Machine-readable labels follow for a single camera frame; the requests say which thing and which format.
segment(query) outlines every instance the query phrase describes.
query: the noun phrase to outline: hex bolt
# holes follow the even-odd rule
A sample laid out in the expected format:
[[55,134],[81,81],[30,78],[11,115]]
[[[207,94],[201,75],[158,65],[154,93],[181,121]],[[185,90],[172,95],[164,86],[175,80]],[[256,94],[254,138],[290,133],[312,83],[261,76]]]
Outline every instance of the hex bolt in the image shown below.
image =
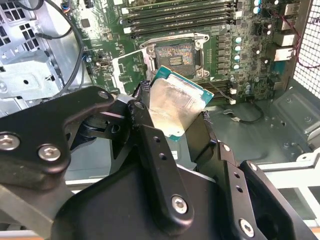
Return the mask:
[[38,155],[41,159],[52,162],[60,158],[61,152],[53,145],[44,145],[40,147]]
[[188,210],[187,203],[180,196],[173,196],[171,203],[174,210],[179,214],[185,214]]
[[250,224],[247,220],[241,218],[241,219],[239,220],[239,225],[240,225],[242,231],[243,231],[249,238],[253,238],[253,237],[254,237],[255,231],[254,231],[253,227],[251,226],[251,224]]
[[254,165],[252,162],[250,162],[250,167],[254,170],[254,171],[257,171],[258,168],[256,165]]
[[0,135],[0,150],[11,151],[20,145],[18,137],[11,134]]
[[228,147],[227,145],[223,144],[223,148],[224,148],[227,152],[230,152],[230,147]]

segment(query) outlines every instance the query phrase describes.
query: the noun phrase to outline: black plastic bracket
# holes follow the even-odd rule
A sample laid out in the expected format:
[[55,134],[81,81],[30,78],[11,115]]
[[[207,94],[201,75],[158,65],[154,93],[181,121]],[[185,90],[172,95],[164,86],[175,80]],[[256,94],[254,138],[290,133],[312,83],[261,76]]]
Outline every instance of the black plastic bracket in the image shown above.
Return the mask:
[[317,239],[257,165],[243,161],[240,169],[250,189],[256,221],[267,239]]
[[[197,164],[196,170],[213,178],[218,188],[221,227],[226,239],[266,238],[258,229],[244,173],[237,168],[232,150],[223,142],[218,142],[210,122],[201,113],[186,132],[190,157]],[[196,144],[192,134],[197,134]],[[241,223],[246,223],[247,230]]]
[[[19,144],[0,150],[0,183],[41,190],[57,186],[71,160],[67,138],[74,139],[85,118],[107,111],[113,102],[111,94],[92,86],[2,118],[0,135],[16,136]],[[57,160],[39,157],[45,145],[58,149]]]
[[131,100],[128,109],[154,221],[168,235],[180,235],[191,226],[195,211],[165,135],[154,128],[143,103]]

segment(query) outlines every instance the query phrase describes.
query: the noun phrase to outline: black cable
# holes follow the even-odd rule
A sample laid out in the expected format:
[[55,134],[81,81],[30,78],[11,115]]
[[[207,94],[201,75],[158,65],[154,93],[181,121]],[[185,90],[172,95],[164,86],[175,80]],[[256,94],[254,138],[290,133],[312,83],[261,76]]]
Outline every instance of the black cable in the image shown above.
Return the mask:
[[54,95],[52,98],[57,98],[59,96],[61,96],[62,94],[64,94],[68,88],[71,86],[71,84],[75,81],[77,73],[79,71],[81,62],[82,62],[82,57],[83,57],[83,53],[84,53],[84,43],[82,41],[82,37],[80,32],[78,31],[77,27],[71,22],[71,20],[67,17],[67,15],[65,15],[61,9],[51,0],[45,0],[49,5],[51,5],[55,10],[57,10],[62,16],[63,18],[68,22],[68,24],[70,24],[71,29],[73,30],[75,39],[79,45],[79,54],[78,57],[76,59],[75,62],[75,66],[74,69],[68,79],[68,81],[65,83],[65,86],[56,94]]
[[20,2],[15,2],[15,5],[17,5],[18,7],[24,9],[24,10],[28,10],[28,11],[35,11],[35,10],[38,10],[40,9],[43,5],[44,5],[45,1],[44,0],[39,0],[38,1],[38,4],[34,7],[34,8],[31,8],[31,7],[27,7],[23,4],[21,4]]
[[68,31],[66,31],[66,33],[64,33],[60,36],[50,36],[45,33],[35,33],[34,35],[36,35],[37,37],[42,38],[42,39],[52,40],[52,39],[62,39],[64,37],[68,36],[71,32],[72,32],[72,27],[70,27],[68,29]]
[[239,123],[242,123],[242,124],[255,124],[255,123],[259,122],[261,119],[263,119],[265,117],[265,113],[256,103],[254,103],[253,101],[251,101],[250,103],[260,113],[260,116],[256,120],[253,120],[253,121],[242,120],[239,117],[237,117],[233,112],[229,112],[229,113],[225,113],[225,114],[230,115],[232,120],[235,121],[235,122],[239,122]]

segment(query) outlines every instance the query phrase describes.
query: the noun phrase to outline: capacitor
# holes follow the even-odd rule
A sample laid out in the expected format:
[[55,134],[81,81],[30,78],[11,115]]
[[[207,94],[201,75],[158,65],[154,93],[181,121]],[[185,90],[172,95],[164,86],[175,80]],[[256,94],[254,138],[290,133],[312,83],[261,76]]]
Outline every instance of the capacitor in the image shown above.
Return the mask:
[[261,4],[261,0],[254,0],[253,4],[255,6],[259,6]]
[[235,77],[233,75],[231,75],[231,77],[230,77],[230,82],[232,82],[232,83],[236,83],[237,82],[237,80],[235,79]]
[[240,36],[238,36],[238,37],[235,38],[234,41],[235,41],[236,44],[240,44],[242,42],[242,38]]
[[236,62],[239,62],[239,60],[240,60],[240,55],[235,55],[234,57],[233,57],[233,59],[236,61]]
[[233,69],[234,69],[234,70],[238,70],[239,68],[240,68],[239,64],[233,65]]
[[255,6],[255,7],[253,8],[253,13],[254,13],[254,14],[260,13],[260,7]]
[[263,26],[266,28],[266,29],[271,29],[272,28],[272,24],[271,23],[268,23],[268,22],[265,22],[263,24]]
[[246,82],[246,83],[244,84],[244,88],[245,88],[246,90],[250,90],[250,89],[251,89],[250,83]]
[[271,34],[271,31],[268,28],[264,28],[262,31],[266,35],[270,35]]
[[260,54],[260,49],[259,49],[258,47],[254,47],[254,48],[252,49],[252,52],[253,52],[254,54],[256,54],[256,55],[259,55],[259,54]]
[[234,50],[237,51],[237,52],[240,52],[241,51],[241,46],[235,46]]

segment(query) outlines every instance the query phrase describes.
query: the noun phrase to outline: perforated metal panel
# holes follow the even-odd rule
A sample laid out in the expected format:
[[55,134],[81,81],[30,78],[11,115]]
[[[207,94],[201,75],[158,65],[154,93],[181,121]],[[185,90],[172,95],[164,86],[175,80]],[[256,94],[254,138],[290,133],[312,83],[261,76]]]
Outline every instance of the perforated metal panel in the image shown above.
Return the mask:
[[294,79],[320,98],[320,0],[313,0],[302,38]]

